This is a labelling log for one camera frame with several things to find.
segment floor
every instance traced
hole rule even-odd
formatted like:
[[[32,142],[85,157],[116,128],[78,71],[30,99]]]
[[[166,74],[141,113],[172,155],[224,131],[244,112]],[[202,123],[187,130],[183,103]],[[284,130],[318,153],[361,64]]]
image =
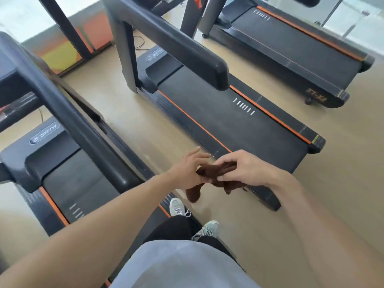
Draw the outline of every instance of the floor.
[[[308,155],[294,175],[334,215],[384,254],[384,153],[381,151],[384,60],[377,59],[372,69],[354,79],[347,89],[351,98],[345,106],[326,109],[319,105],[306,106],[303,96],[262,69],[213,41],[201,40],[199,33],[196,39],[224,58],[234,76],[327,140],[322,152]],[[146,39],[143,48],[151,46]],[[155,173],[166,171],[197,145],[165,114],[128,89],[115,48],[106,50],[65,80],[103,114]],[[44,119],[49,116],[45,110],[43,114]],[[35,127],[39,119],[40,114],[35,112],[21,121],[25,123],[25,132]],[[16,129],[22,129],[22,125],[19,123],[0,135],[1,147],[22,135]],[[3,185],[0,192],[11,188],[9,184]],[[175,194],[202,223],[211,219],[221,223],[221,240],[261,287],[319,287],[284,210],[272,212],[250,192],[242,190],[226,195],[223,190],[205,186],[201,199],[195,204],[187,202],[184,191],[178,190]],[[34,229],[24,230],[11,215],[4,217],[0,213],[0,252],[8,251],[9,264],[22,254],[18,252],[23,249],[20,238],[29,237],[33,242],[30,249],[45,240],[38,224],[33,224]],[[12,226],[12,234],[4,235],[5,225]]]

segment treadmill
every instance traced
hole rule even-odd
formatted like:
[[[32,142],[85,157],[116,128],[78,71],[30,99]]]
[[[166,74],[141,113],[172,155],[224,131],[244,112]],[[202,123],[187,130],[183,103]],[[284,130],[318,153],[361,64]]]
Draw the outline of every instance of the treadmill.
[[[133,92],[152,101],[215,158],[244,149],[290,173],[325,140],[229,74],[223,59],[193,40],[208,0],[188,0],[181,31],[138,0],[102,0]],[[136,58],[133,28],[157,45]],[[280,202],[250,186],[271,210]]]
[[[0,132],[42,105],[53,114],[0,152],[0,184],[16,184],[49,236],[154,175],[97,110],[3,32],[0,64]],[[170,193],[154,210],[104,286],[170,217],[174,197]],[[198,232],[201,224],[189,218]]]
[[[226,1],[209,0],[199,25],[203,38],[261,66],[304,94],[308,105],[343,106],[349,99],[345,89],[374,62],[367,53],[261,0]]]

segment treadmill wheel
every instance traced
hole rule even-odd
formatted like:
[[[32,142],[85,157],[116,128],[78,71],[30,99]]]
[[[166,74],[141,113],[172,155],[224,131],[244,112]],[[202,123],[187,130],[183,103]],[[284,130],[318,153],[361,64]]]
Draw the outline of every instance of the treadmill wheel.
[[[306,99],[306,100],[304,101],[304,103],[307,104],[307,105],[312,105],[312,103],[313,103],[313,99],[312,99],[312,98],[308,98],[308,99]]]

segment white sneaker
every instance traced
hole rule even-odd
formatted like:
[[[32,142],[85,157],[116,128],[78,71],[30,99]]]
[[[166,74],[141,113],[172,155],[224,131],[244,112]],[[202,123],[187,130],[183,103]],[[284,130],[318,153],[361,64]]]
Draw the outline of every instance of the white sneaker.
[[[216,220],[211,220],[207,222],[203,226],[203,228],[192,237],[192,240],[197,241],[200,237],[204,235],[209,235],[210,237],[217,237],[219,229],[220,224]]]
[[[189,209],[187,212],[185,212],[184,204],[179,198],[172,198],[169,203],[169,213],[170,216],[182,215],[185,217],[190,217],[192,215],[192,213],[189,212]]]

